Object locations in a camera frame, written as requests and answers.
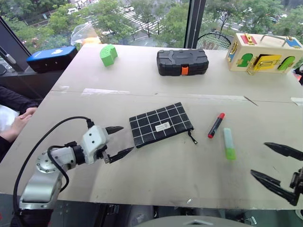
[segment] crosswalk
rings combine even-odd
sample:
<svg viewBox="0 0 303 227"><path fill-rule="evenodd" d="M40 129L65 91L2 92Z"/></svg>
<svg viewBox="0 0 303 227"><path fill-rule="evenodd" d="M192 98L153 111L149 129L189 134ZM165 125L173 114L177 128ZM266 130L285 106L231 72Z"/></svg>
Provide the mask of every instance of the crosswalk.
<svg viewBox="0 0 303 227"><path fill-rule="evenodd" d="M122 15L123 17L129 19L133 23L136 23L138 25L138 29L136 30L136 32L139 32L141 30L148 30L148 27L152 34L158 34L158 28L159 28L159 33L162 32L161 29L163 28L163 26L159 25L159 21L156 20L148 23L147 25L142 21L143 16L141 14L137 14L135 11L127 12L123 7L119 6L113 12Z"/></svg>

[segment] case handle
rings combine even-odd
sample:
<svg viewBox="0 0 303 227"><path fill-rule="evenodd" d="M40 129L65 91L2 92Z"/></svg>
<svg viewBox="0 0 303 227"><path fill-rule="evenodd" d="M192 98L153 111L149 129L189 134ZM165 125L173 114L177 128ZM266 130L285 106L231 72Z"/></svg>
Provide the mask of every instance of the case handle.
<svg viewBox="0 0 303 227"><path fill-rule="evenodd" d="M284 43L283 43L283 45L282 46L284 46L285 45L285 43L286 43L286 41L287 41L287 39L285 39L285 38L281 38L281 37L279 37L279 36L276 36L276 35L271 35L271 34L265 34L265 35L263 35L262 36L262 38L261 38L261 40L260 40L260 42L262 41L262 39L264 39L264 37L265 36L270 36L270 37L273 37L273 38L276 38L276 39L281 39L281 40L284 40Z"/></svg>

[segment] red marker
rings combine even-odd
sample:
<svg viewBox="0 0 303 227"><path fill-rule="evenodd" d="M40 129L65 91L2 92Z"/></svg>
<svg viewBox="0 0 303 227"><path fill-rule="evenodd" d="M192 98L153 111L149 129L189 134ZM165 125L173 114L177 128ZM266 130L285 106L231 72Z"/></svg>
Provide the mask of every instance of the red marker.
<svg viewBox="0 0 303 227"><path fill-rule="evenodd" d="M212 129L209 131L209 133L207 135L208 138L214 137L214 134L216 133L217 129L219 128L219 125L221 124L224 116L225 116L225 113L220 113L220 115L218 116L216 122L212 126Z"/></svg>

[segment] black tool case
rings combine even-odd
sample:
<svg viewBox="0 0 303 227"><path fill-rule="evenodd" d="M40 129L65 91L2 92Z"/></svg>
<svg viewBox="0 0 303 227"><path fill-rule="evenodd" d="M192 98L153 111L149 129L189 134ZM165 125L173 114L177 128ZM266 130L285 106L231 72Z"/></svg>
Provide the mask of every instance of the black tool case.
<svg viewBox="0 0 303 227"><path fill-rule="evenodd" d="M203 50L178 50L157 53L157 65L162 76L204 74L208 59Z"/></svg>

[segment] orange latch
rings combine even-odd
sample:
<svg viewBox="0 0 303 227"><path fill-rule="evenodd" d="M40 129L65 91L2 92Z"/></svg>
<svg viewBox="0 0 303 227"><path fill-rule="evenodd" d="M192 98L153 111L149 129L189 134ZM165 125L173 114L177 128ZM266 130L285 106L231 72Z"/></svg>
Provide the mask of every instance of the orange latch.
<svg viewBox="0 0 303 227"><path fill-rule="evenodd" d="M184 67L182 66L182 71L181 71L181 75L188 75L188 66Z"/></svg>

